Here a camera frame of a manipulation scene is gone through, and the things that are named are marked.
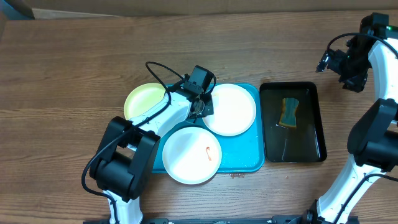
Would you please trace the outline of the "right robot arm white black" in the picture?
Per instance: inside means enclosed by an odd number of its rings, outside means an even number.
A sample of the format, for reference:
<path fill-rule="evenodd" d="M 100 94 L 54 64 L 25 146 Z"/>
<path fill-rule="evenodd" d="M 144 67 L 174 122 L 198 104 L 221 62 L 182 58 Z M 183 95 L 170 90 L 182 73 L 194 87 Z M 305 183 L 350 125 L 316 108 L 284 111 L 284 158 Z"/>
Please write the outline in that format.
<path fill-rule="evenodd" d="M 377 100 L 352 128 L 348 160 L 332 186 L 292 223 L 354 223 L 349 215 L 378 179 L 397 166 L 397 38 L 376 38 L 368 60 Z"/>

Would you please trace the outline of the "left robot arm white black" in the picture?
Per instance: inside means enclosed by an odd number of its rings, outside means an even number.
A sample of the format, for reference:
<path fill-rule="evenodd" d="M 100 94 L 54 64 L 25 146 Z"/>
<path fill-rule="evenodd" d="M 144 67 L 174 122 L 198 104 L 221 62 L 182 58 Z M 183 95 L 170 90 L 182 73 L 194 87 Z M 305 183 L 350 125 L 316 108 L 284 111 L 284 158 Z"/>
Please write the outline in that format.
<path fill-rule="evenodd" d="M 96 154 L 81 175 L 83 188 L 107 198 L 108 223 L 140 223 L 139 197 L 152 173 L 161 138 L 187 119 L 213 114 L 209 93 L 166 93 L 144 114 L 126 120 L 114 117 Z"/>

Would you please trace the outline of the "green yellow sponge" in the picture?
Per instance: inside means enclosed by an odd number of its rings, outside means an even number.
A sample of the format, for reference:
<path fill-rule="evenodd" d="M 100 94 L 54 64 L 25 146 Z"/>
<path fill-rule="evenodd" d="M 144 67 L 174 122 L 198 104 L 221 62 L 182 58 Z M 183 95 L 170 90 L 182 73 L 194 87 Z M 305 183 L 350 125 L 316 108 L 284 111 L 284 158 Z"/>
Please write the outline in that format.
<path fill-rule="evenodd" d="M 296 110 L 298 108 L 298 105 L 299 105 L 299 100 L 297 100 L 296 98 L 282 99 L 281 115 L 278 122 L 279 126 L 285 128 L 297 127 Z"/>

